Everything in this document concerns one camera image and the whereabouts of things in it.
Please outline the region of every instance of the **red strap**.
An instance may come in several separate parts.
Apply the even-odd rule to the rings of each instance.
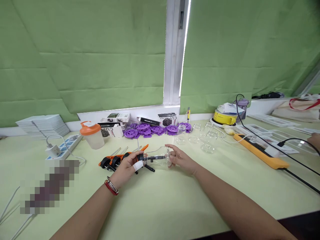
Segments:
[[[303,109],[303,110],[299,110],[299,109],[295,109],[295,108],[291,105],[291,103],[295,102],[296,100],[297,100],[296,98],[290,99],[290,101],[289,101],[289,106],[290,106],[290,108],[292,108],[292,109],[294,109],[294,110],[297,110],[297,111],[305,111],[305,110],[308,110],[308,109],[313,108],[313,107],[315,107],[315,106],[317,106],[317,105],[320,104],[320,99],[318,99],[318,100],[317,100],[313,105],[311,105],[310,107],[307,107],[306,109]]]
[[[107,186],[107,188],[111,191],[111,193],[112,193],[113,195],[117,196],[117,195],[119,194],[119,193],[116,193],[116,192],[109,186],[108,181],[105,181],[104,184]]]

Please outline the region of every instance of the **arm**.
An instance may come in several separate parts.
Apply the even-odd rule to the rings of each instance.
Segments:
[[[116,189],[121,188],[136,171],[135,157],[143,151],[130,154],[110,177]],[[114,195],[103,184],[92,197],[50,238],[50,240],[97,239],[108,215]]]
[[[313,133],[312,136],[307,139],[307,141],[320,151],[320,134],[319,133]]]
[[[245,194],[193,161],[174,145],[170,160],[195,176],[213,205],[241,239],[296,239],[263,208]]]

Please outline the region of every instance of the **hand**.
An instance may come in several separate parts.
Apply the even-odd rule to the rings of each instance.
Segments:
[[[172,165],[178,164],[187,173],[195,175],[200,165],[193,161],[184,151],[180,150],[177,146],[166,144],[166,147],[172,148],[170,152],[170,161]]]
[[[119,167],[110,177],[110,181],[117,190],[119,190],[119,188],[121,188],[132,177],[136,171],[133,167],[137,162],[136,156],[142,153],[143,151],[136,151],[122,159]]]
[[[320,151],[320,134],[319,133],[313,133],[311,137],[307,139],[307,141]]]

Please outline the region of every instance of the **forearm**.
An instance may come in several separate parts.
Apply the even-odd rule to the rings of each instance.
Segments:
[[[97,239],[114,195],[103,184],[50,240]]]
[[[253,200],[207,169],[198,167],[195,177],[223,219],[241,239],[296,239]]]

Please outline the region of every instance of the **white bandage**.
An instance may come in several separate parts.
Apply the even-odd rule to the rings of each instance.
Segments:
[[[142,168],[143,167],[143,161],[138,161],[138,162],[136,162],[134,165],[133,165],[133,167],[134,167],[134,170],[139,170],[140,168]]]

